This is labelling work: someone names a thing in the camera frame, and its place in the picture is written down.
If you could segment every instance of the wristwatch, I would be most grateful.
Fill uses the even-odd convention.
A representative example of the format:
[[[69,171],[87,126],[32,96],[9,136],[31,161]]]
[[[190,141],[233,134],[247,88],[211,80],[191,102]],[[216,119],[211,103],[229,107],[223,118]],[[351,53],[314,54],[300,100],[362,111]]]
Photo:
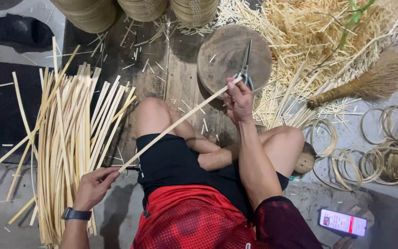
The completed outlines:
[[[77,219],[88,221],[91,218],[91,211],[77,211],[73,210],[71,207],[66,207],[62,213],[61,219]]]

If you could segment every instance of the black shorts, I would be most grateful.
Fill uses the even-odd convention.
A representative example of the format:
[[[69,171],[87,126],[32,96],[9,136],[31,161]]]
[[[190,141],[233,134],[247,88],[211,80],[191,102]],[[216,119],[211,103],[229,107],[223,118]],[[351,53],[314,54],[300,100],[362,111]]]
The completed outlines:
[[[142,150],[158,134],[148,134],[136,139],[138,151]],[[253,210],[239,177],[238,163],[220,170],[207,172],[199,166],[199,153],[190,150],[182,137],[167,134],[140,156],[138,183],[144,189],[146,206],[148,196],[157,188],[174,185],[208,185],[224,195],[246,218]],[[280,173],[280,186],[284,190],[289,179]]]

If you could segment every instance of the scissors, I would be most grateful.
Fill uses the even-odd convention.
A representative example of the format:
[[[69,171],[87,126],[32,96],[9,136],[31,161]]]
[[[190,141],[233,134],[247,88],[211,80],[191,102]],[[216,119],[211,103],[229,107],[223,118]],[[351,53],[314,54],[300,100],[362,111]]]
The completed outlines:
[[[251,39],[250,42],[248,43],[247,50],[245,52],[244,61],[242,62],[242,69],[240,70],[240,72],[238,74],[235,74],[233,76],[233,78],[237,78],[237,77],[241,76],[244,84],[247,85],[251,89],[251,91],[254,91],[253,82],[251,81],[251,77],[248,76],[248,65],[249,65],[249,60],[250,60],[252,42],[253,42],[253,40]]]

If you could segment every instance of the blue scissor handle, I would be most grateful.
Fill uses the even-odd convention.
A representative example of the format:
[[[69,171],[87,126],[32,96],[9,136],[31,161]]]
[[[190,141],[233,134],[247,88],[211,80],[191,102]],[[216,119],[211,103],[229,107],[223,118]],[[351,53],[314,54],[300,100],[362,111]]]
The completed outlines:
[[[251,81],[251,77],[248,77],[247,74],[238,73],[238,74],[235,74],[233,76],[233,78],[237,78],[239,76],[242,77],[242,79],[244,80],[244,84],[247,85],[251,89],[251,91],[253,92],[254,91],[254,85],[253,85],[253,82]]]

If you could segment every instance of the watch strap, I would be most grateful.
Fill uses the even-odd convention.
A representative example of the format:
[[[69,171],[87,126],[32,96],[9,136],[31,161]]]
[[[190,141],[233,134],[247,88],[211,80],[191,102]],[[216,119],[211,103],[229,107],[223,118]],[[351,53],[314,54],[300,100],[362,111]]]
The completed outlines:
[[[64,215],[65,220],[68,219],[77,219],[77,220],[85,220],[88,221],[91,218],[91,211],[78,211],[74,210],[71,207],[67,208],[67,213]]]

